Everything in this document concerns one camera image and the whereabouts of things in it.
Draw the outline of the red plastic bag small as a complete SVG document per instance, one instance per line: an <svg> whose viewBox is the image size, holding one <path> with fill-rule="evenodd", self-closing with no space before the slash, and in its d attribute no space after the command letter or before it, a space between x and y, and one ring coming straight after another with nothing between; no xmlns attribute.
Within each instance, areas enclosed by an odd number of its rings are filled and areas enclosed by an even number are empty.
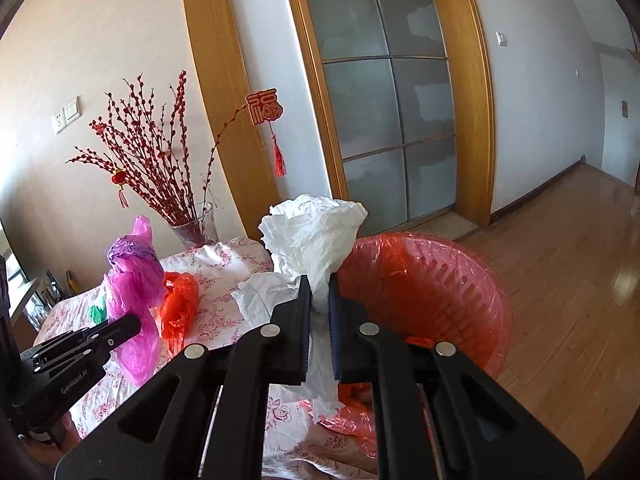
<svg viewBox="0 0 640 480"><path fill-rule="evenodd" d="M176 356L184 347L184 340L198 313L200 289L198 280L190 273L166 272L165 295L156 308L160 323L160 338L166 342L168 352Z"/></svg>

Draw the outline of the magenta purple plastic bag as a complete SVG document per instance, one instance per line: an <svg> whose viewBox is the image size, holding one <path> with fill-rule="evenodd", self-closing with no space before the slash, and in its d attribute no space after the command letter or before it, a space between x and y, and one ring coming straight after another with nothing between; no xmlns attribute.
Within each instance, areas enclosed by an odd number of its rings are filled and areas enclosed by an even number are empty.
<svg viewBox="0 0 640 480"><path fill-rule="evenodd" d="M150 220L137 216L132 231L115 240L106 256L111 266L103 280L107 318L115 321L135 314L141 323L140 332L115 350L126 381L139 387L153 376L160 356L160 333L151 310L165 293Z"/></svg>

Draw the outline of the white paper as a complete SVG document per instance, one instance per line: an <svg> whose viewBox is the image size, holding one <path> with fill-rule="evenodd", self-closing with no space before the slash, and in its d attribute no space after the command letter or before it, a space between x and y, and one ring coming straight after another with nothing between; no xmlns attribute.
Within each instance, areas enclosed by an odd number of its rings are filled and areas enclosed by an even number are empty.
<svg viewBox="0 0 640 480"><path fill-rule="evenodd" d="M278 304L297 297L302 278L308 280L308 370L303 385L286 389L285 400L308 400L315 419L332 417L343 406L331 358L329 282L352 251L367 215L360 203L305 194L272 206L259 231L273 270L252 275L232 292L245 322L255 328L270 320Z"/></svg>

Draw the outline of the pink trash basket with liner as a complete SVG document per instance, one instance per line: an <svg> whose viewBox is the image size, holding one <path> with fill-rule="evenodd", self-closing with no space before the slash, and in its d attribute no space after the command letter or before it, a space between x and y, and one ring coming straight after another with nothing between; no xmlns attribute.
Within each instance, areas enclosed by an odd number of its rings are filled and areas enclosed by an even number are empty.
<svg viewBox="0 0 640 480"><path fill-rule="evenodd" d="M340 319L354 300L368 319L410 344L432 348L448 341L492 378L508 352L512 309L498 276L475 252L416 233L385 233L356 240L330 281L332 356L343 344Z"/></svg>

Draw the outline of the green plastic bag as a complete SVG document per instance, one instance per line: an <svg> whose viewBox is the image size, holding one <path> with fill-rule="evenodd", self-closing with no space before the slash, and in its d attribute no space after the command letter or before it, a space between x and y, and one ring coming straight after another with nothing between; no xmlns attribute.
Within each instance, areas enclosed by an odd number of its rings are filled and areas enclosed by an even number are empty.
<svg viewBox="0 0 640 480"><path fill-rule="evenodd" d="M94 325L99 325L107 320L106 305L93 304L89 309L89 315Z"/></svg>

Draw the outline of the dark wooden tv cabinet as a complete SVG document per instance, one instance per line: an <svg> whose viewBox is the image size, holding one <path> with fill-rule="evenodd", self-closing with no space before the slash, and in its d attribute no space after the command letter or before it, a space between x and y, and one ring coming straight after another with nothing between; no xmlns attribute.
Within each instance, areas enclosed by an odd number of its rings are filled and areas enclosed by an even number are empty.
<svg viewBox="0 0 640 480"><path fill-rule="evenodd" d="M6 279L8 280L10 298L10 317L13 336L17 348L21 351L30 348L37 337L37 330L32 326L27 315L27 307L35 296L40 281L38 278L30 280L23 271L17 256L6 237L6 231L1 230L1 255L6 259Z"/></svg>

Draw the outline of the glass vase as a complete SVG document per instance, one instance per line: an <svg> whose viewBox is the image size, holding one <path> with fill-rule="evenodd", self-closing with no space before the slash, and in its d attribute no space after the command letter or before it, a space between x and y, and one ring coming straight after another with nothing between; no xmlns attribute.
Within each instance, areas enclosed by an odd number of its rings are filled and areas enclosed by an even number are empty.
<svg viewBox="0 0 640 480"><path fill-rule="evenodd" d="M214 204L206 200L195 205L196 216L181 226L172 226L178 240L186 249L215 245L219 236L215 224Z"/></svg>

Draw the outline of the small red lantern ornament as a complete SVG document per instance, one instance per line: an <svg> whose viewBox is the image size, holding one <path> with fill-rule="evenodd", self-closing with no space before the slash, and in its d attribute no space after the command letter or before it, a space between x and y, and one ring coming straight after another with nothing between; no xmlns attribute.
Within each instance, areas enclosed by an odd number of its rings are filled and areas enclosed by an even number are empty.
<svg viewBox="0 0 640 480"><path fill-rule="evenodd" d="M127 184L127 173L123 169L117 168L111 177L113 184L117 188L117 197L120 206L124 209L129 207L128 200L125 195L125 185Z"/></svg>

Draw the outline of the red berry branches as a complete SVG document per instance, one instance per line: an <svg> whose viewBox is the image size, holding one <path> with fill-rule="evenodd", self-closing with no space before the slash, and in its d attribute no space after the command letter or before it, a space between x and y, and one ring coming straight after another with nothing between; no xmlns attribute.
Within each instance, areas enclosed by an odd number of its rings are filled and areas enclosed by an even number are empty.
<svg viewBox="0 0 640 480"><path fill-rule="evenodd" d="M155 91L145 87L142 76L126 80L126 96L116 98L108 92L105 114L89 124L102 148L75 146L68 160L99 168L110 180L117 168L125 170L125 195L127 190L134 192L170 226L193 220L195 205L204 202L196 199L190 165L187 82L182 70L170 87L172 104L158 105Z"/></svg>

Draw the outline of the red fu charm with tassel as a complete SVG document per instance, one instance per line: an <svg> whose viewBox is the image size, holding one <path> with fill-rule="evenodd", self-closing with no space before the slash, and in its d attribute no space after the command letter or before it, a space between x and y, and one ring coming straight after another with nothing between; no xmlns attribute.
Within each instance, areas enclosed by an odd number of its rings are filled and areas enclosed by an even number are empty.
<svg viewBox="0 0 640 480"><path fill-rule="evenodd" d="M260 90L245 97L245 103L254 126L266 124L272 143L274 174L278 178L286 176L285 160L280 150L278 138L272 124L283 115L283 107L278 101L276 88Z"/></svg>

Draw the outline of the frosted glass sliding door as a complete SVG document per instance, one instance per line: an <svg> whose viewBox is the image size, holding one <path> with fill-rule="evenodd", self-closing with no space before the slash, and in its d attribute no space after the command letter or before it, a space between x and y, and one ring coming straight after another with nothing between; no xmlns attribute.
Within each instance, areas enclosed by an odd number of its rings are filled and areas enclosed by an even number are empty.
<svg viewBox="0 0 640 480"><path fill-rule="evenodd" d="M454 206L454 100L434 0L307 0L363 236Z"/></svg>

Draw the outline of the white wall switch outlet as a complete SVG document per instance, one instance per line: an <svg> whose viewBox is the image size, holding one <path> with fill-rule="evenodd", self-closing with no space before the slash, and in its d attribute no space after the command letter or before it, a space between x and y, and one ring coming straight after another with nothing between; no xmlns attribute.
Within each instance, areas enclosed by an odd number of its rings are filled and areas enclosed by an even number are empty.
<svg viewBox="0 0 640 480"><path fill-rule="evenodd" d="M61 133L68 125L81 116L81 105L78 96L75 96L55 114L55 132Z"/></svg>

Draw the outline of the small wall switch right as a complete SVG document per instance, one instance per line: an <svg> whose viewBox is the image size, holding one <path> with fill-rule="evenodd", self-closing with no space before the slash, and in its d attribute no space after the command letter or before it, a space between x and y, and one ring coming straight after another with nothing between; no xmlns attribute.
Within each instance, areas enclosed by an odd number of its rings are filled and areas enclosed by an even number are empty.
<svg viewBox="0 0 640 480"><path fill-rule="evenodd" d="M496 32L497 42L500 47L505 47L508 44L508 40L506 40L506 35L502 32Z"/></svg>

